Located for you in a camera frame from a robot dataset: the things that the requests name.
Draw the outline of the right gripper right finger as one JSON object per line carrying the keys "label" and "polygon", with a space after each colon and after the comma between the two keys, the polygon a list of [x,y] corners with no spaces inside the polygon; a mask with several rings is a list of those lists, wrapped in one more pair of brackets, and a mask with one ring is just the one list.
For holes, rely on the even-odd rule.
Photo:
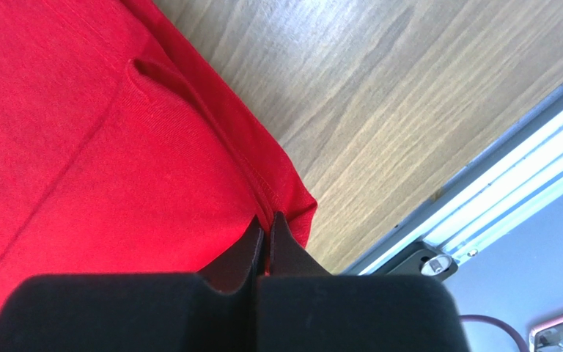
{"label": "right gripper right finger", "polygon": [[256,289],[258,351],[467,351],[452,297],[425,276],[331,275],[274,217]]}

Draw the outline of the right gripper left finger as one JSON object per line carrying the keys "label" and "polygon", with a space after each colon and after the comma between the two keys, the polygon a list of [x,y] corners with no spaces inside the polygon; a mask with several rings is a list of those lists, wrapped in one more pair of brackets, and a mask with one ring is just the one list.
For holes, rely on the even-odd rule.
{"label": "right gripper left finger", "polygon": [[0,310],[0,351],[253,351],[257,220],[193,273],[33,276]]}

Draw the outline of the red t-shirt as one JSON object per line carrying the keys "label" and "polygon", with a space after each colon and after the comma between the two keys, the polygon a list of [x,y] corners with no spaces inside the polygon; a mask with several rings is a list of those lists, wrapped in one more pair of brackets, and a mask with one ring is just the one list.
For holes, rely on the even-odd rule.
{"label": "red t-shirt", "polygon": [[0,309],[40,274],[197,271],[317,209],[151,1],[0,1]]}

